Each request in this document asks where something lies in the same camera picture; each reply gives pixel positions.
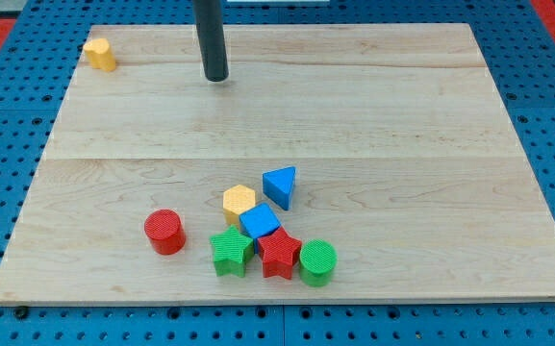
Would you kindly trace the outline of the black cylindrical robot arm rod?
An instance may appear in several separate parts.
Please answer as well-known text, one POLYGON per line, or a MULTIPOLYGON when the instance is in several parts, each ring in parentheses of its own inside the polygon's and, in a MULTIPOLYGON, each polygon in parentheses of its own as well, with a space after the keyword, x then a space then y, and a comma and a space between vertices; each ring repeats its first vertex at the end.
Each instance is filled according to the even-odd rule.
POLYGON ((192 9, 205 77, 210 82, 223 82, 229 70, 221 2, 192 0, 192 9))

